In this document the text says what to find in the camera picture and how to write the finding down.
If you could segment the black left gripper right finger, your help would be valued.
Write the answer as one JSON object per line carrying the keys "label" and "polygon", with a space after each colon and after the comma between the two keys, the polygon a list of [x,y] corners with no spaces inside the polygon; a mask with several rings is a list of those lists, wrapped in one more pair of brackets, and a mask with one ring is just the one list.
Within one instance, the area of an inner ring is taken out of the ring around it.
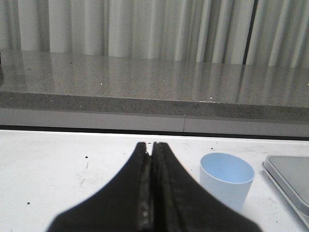
{"label": "black left gripper right finger", "polygon": [[153,145],[152,191],[156,232],[261,231],[198,184],[167,143]]}

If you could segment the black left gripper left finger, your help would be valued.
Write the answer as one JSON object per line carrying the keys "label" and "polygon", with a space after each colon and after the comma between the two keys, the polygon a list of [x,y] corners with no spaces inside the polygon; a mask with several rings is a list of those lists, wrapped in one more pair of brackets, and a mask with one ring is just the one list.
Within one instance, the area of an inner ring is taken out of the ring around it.
{"label": "black left gripper left finger", "polygon": [[50,232],[151,232],[151,157],[137,143],[116,176],[93,196],[59,214]]}

